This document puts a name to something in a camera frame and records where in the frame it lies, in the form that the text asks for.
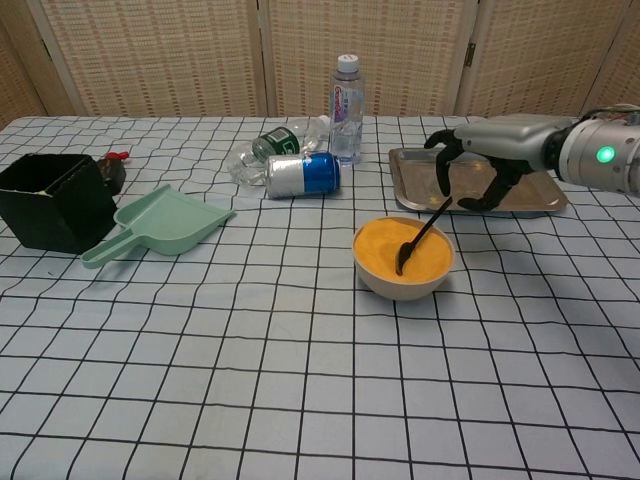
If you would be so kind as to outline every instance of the green dustpan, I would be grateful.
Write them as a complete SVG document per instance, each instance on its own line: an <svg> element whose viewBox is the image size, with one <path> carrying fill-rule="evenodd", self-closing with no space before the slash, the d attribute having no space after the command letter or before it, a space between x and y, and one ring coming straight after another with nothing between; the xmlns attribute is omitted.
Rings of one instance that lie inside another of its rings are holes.
<svg viewBox="0 0 640 480"><path fill-rule="evenodd" d="M98 268L137 245L178 255L195 247L233 214L163 185L118 210L113 218L124 230L87 250L82 263Z"/></svg>

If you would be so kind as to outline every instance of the white bowl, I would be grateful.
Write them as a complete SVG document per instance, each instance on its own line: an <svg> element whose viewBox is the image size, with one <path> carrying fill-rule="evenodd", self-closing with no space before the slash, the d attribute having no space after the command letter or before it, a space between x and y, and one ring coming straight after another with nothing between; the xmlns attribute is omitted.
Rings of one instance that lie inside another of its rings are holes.
<svg viewBox="0 0 640 480"><path fill-rule="evenodd" d="M407 218L407 217L382 217L382 218L401 219L402 221L405 221L405 222L408 221L410 223L413 223L418 228L422 228L422 226L424 226L425 224L425 222L422 222L420 220ZM453 267L453 263L455 261L455 249L453 248L453 243L451 243L451 240L449 239L449 237L442 230L440 230L436 226L433 226L429 229L429 231L433 233L437 233L442 238L444 238L447 241L449 245L449 251L451 252L451 262L449 263L449 268L445 273L427 282L417 282L417 283L397 282L395 280L389 280L379 275L376 275L375 273L368 270L360 263L360 260L358 260L358 257L355 251L355 244L356 244L358 235L360 235L360 232L364 227L368 225L368 223L370 222L367 222L365 225L360 227L360 229L358 229L356 234L353 236L351 251L353 253L353 260L356 266L356 273L362 279L362 281L367 285L367 287L369 287L378 295L388 298L390 300L417 300L418 298L422 298L429 295L436 288L438 288L442 283L442 281L447 276L447 274L451 271L451 268Z"/></svg>

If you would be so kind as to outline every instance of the bottle label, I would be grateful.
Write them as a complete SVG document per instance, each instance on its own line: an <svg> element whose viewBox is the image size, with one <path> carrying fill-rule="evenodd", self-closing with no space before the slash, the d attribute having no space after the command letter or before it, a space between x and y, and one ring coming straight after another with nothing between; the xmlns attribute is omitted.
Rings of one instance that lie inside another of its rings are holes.
<svg viewBox="0 0 640 480"><path fill-rule="evenodd" d="M333 88L333 121L338 123L347 119L349 109L360 109L361 93L353 88L336 85Z"/></svg>
<svg viewBox="0 0 640 480"><path fill-rule="evenodd" d="M261 135L260 138L271 145L276 155L300 153L298 139L288 128L278 127Z"/></svg>

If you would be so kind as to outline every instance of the black box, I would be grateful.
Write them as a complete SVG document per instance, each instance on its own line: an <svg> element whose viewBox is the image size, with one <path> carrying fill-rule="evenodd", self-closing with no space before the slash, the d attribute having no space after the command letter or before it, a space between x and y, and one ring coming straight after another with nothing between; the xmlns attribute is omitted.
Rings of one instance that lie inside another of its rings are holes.
<svg viewBox="0 0 640 480"><path fill-rule="evenodd" d="M113 228L115 211L89 155L29 154L0 172L0 216L25 247L82 253Z"/></svg>

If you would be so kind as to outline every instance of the blue can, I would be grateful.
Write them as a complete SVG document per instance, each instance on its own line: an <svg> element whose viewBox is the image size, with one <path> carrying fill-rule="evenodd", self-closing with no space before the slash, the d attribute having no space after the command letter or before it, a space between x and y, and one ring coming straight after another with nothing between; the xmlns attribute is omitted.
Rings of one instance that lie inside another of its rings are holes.
<svg viewBox="0 0 640 480"><path fill-rule="evenodd" d="M265 177L269 198L331 193L340 188L340 163L328 152L274 155Z"/></svg>

